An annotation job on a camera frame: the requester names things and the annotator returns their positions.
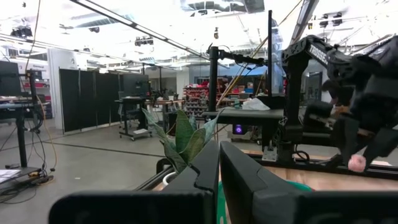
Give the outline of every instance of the floor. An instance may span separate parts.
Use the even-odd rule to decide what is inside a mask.
[[[58,158],[56,171],[53,173],[55,180],[36,190],[23,191],[10,202],[20,202],[36,194],[31,200],[17,204],[0,203],[1,223],[44,224],[47,222],[52,204],[73,192],[135,189],[155,174],[155,164],[164,155],[156,137],[137,139],[134,142],[129,138],[120,139],[118,126],[68,136],[56,130],[52,120],[48,121],[47,126]],[[0,145],[3,145],[13,129],[13,124],[0,124]],[[54,152],[45,129],[41,130],[40,138],[44,142],[45,160],[47,167],[51,168],[55,162]],[[228,140],[226,130],[220,132],[220,141],[222,140]],[[38,155],[43,156],[43,149],[37,136],[33,137],[33,142],[35,144],[32,144],[31,133],[26,133],[29,166],[40,167],[43,162]],[[234,144],[241,149],[261,150],[260,146],[254,143]],[[332,156],[337,153],[336,149],[330,147],[299,146],[299,149],[317,156]],[[384,160],[398,165],[398,152],[393,152]],[[0,167],[18,162],[18,142],[14,132],[0,150]]]

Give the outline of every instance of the purple light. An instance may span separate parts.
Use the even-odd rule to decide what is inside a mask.
[[[240,124],[237,124],[235,126],[235,132],[236,132],[236,134],[242,134],[243,133],[242,126]]]

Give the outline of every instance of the green leaf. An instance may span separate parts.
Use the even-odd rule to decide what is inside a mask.
[[[187,163],[184,162],[182,157],[175,151],[175,149],[172,149],[169,144],[164,144],[164,154],[177,173],[181,173],[187,167]]]
[[[224,111],[224,109],[220,110],[220,111],[218,112],[218,114],[217,114],[217,116],[216,116],[215,119],[212,119],[211,121],[206,122],[205,125],[203,125],[203,128],[206,129],[205,144],[207,144],[207,143],[210,141],[211,137],[213,136],[214,128],[215,128],[215,126],[216,126],[216,124],[217,124],[218,116],[219,116],[223,111]]]
[[[167,137],[166,133],[164,133],[163,131],[163,128],[157,125],[151,113],[144,108],[142,109],[142,111],[144,112],[145,117],[148,120],[148,124],[152,125],[155,128],[157,135],[164,141],[164,144],[170,145],[170,147],[175,150],[176,149],[175,143]]]
[[[189,123],[191,124],[194,131],[196,131],[196,129],[198,129],[197,120],[195,119],[195,116],[193,114],[191,114],[191,116],[189,117]]]
[[[193,129],[187,115],[182,110],[177,111],[176,123],[177,125],[175,128],[175,144],[177,147],[176,151],[180,153],[187,146],[193,134]]]
[[[197,129],[193,134],[189,143],[183,152],[180,153],[184,161],[189,164],[203,149],[205,145],[206,130],[204,128]]]

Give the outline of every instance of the black monitor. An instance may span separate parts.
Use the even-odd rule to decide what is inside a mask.
[[[21,96],[18,64],[0,61],[0,96]]]
[[[149,77],[139,74],[124,74],[122,78],[123,92],[130,96],[149,96]]]

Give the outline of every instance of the white plastic bag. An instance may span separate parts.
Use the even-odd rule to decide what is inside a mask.
[[[243,102],[242,109],[244,110],[269,110],[270,108],[262,103],[261,100],[254,98]]]

